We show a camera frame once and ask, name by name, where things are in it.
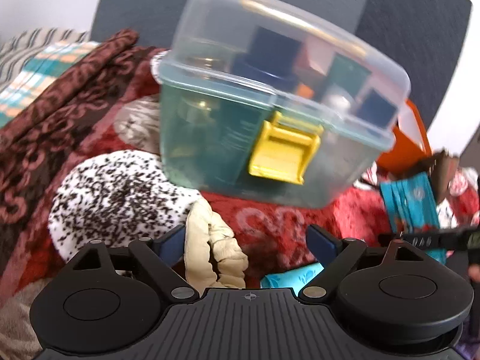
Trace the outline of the brown floral patterned blanket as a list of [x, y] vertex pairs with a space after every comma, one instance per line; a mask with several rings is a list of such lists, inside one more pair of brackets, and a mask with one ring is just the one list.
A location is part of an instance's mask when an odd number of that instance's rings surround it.
[[121, 30], [66, 70], [1, 129], [1, 245], [14, 249], [47, 189], [98, 122], [126, 102], [158, 48]]

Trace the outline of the cream leather glove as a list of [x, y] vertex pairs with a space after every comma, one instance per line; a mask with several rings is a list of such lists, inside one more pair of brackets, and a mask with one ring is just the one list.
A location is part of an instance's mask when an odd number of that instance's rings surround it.
[[248, 257], [233, 230], [199, 198], [185, 223], [185, 277], [199, 294], [209, 288], [244, 289]]

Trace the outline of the grey upholstered headboard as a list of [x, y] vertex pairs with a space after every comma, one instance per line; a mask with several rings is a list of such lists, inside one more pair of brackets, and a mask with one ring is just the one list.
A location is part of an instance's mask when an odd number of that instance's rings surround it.
[[[143, 46], [166, 47], [186, 0], [99, 0], [91, 38], [125, 28]], [[431, 125], [455, 71], [470, 0], [281, 0], [354, 33], [407, 71], [411, 100]]]

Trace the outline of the teal patterned cloth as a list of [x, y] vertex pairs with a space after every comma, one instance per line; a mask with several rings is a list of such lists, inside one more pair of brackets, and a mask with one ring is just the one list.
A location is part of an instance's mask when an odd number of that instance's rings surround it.
[[[394, 233], [414, 233], [416, 230], [440, 227], [437, 203], [425, 172], [409, 179], [384, 182], [380, 184], [380, 193]], [[298, 294], [323, 270], [323, 262], [318, 261], [283, 273], [266, 275], [260, 286], [262, 289], [292, 289]]]

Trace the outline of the orange cardboard box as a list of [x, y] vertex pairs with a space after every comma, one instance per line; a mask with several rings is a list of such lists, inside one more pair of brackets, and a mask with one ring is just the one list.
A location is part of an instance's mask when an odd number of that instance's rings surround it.
[[380, 170], [393, 175], [401, 174], [432, 155], [421, 114], [409, 99], [401, 108], [392, 132], [395, 137], [393, 148], [376, 161]]

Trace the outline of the grey striped cloth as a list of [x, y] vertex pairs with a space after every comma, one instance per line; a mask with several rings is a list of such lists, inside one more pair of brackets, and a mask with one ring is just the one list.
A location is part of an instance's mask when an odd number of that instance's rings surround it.
[[49, 45], [58, 41], [89, 41], [89, 38], [89, 31], [71, 28], [36, 28], [14, 36], [1, 44], [1, 90], [7, 88], [30, 59]]

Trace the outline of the brown leather pouch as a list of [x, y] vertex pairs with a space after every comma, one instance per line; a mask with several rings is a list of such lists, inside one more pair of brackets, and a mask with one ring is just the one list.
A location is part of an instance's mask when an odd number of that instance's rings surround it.
[[448, 185], [453, 180], [459, 163], [458, 155], [442, 150], [414, 163], [406, 171], [400, 173], [399, 179], [410, 178], [425, 172], [429, 178], [433, 197], [439, 204], [448, 196]]

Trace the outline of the teal orange plaid cloth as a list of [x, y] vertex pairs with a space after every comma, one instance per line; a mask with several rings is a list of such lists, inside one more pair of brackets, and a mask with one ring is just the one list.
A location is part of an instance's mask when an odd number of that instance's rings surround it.
[[59, 41], [30, 58], [1, 90], [1, 126], [15, 119], [67, 69], [99, 45], [96, 41]]

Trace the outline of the clear plastic storage box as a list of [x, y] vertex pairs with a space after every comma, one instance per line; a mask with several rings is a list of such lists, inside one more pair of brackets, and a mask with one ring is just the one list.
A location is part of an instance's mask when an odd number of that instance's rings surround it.
[[158, 74], [170, 182], [308, 208], [392, 149], [411, 88], [371, 45], [278, 0], [187, 0]]

